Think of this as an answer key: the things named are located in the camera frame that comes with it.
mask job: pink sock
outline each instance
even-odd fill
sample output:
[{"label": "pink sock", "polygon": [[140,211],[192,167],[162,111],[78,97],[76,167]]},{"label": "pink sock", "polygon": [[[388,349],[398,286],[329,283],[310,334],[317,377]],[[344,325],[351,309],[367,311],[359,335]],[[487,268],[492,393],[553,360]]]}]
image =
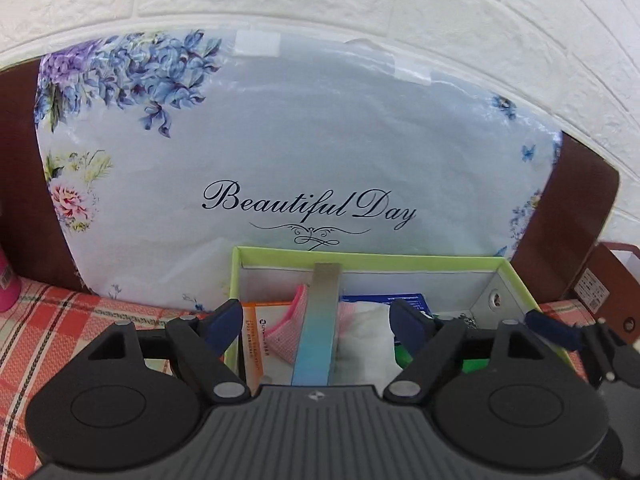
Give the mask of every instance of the pink sock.
[{"label": "pink sock", "polygon": [[[302,323],[305,319],[306,299],[308,287],[298,286],[296,297],[282,319],[272,328],[264,332],[264,340],[273,351],[287,363],[293,364],[298,352]],[[338,305],[338,335],[346,330],[353,318],[353,303],[340,303]]]}]

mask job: floral poster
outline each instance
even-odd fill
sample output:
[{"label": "floral poster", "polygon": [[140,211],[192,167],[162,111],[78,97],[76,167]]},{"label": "floral poster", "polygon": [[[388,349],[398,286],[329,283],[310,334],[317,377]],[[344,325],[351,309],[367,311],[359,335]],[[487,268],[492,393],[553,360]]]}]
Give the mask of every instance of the floral poster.
[{"label": "floral poster", "polygon": [[363,44],[271,37],[138,32],[42,59],[44,175],[90,288],[209,310],[235,245],[513,255],[561,149],[549,118],[404,80]]}]

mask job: green box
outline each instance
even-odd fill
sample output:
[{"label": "green box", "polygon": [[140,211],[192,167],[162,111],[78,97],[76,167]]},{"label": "green box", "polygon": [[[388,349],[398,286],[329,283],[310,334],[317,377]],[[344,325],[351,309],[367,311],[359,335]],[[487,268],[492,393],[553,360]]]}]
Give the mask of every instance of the green box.
[{"label": "green box", "polygon": [[[300,283],[309,283],[315,263],[342,264],[342,293],[424,295],[434,314],[467,314],[479,328],[503,319],[522,321],[539,310],[527,287],[504,258],[403,256],[236,247],[232,253],[230,296],[240,301],[289,301]],[[555,348],[570,364],[565,351]],[[237,370],[238,343],[225,355]]]}]

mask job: piece of tape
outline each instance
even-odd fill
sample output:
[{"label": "piece of tape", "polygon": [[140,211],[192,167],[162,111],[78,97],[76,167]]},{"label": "piece of tape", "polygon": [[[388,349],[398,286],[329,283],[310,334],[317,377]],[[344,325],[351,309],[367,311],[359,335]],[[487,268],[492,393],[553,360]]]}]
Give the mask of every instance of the piece of tape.
[{"label": "piece of tape", "polygon": [[235,56],[280,57],[280,33],[238,30]]},{"label": "piece of tape", "polygon": [[431,84],[431,67],[409,57],[394,56],[394,77],[420,85]]}]

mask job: brown headboard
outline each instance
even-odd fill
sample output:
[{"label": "brown headboard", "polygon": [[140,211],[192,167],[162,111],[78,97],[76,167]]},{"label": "brown headboard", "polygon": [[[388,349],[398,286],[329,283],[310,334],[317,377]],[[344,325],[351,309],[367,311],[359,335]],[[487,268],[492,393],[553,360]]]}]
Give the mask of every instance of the brown headboard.
[{"label": "brown headboard", "polygon": [[[37,60],[0,73],[0,245],[22,276],[81,290],[38,154],[37,75]],[[564,134],[560,159],[512,261],[539,303],[565,295],[617,190],[618,172]]]}]

